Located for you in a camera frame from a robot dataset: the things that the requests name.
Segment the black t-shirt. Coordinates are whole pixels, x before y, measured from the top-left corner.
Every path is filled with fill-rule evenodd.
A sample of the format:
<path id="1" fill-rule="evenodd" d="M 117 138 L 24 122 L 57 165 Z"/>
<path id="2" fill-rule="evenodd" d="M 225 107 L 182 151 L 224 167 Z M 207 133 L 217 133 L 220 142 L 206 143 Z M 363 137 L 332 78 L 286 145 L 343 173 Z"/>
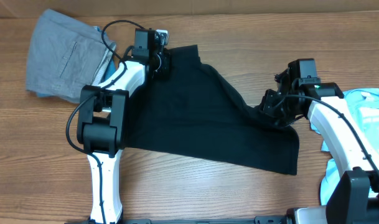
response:
<path id="1" fill-rule="evenodd" d="M 299 137 L 244 99 L 194 45 L 171 50 L 171 73 L 130 98 L 127 145 L 296 175 Z"/>

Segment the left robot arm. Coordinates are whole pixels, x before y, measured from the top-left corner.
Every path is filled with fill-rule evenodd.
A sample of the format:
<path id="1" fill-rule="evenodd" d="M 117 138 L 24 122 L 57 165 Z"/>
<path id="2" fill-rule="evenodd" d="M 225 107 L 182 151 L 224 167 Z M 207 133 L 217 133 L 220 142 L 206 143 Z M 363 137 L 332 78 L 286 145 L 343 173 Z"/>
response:
<path id="1" fill-rule="evenodd" d="M 118 69 L 105 81 L 82 88 L 78 115 L 79 151 L 91 169 L 92 201 L 88 223 L 119 223 L 123 205 L 119 195 L 119 163 L 125 147 L 130 96 L 154 75 L 169 72 L 171 53 L 128 47 Z"/>

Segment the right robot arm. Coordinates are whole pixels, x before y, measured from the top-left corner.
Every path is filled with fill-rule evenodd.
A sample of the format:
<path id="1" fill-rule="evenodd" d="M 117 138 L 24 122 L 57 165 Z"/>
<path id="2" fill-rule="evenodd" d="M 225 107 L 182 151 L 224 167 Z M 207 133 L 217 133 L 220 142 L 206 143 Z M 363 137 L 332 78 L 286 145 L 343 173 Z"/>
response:
<path id="1" fill-rule="evenodd" d="M 282 84 L 278 91 L 266 91 L 261 110 L 280 126 L 307 118 L 321 133 L 340 175 L 326 205 L 295 208 L 289 223 L 379 223 L 379 155 L 335 83 Z"/>

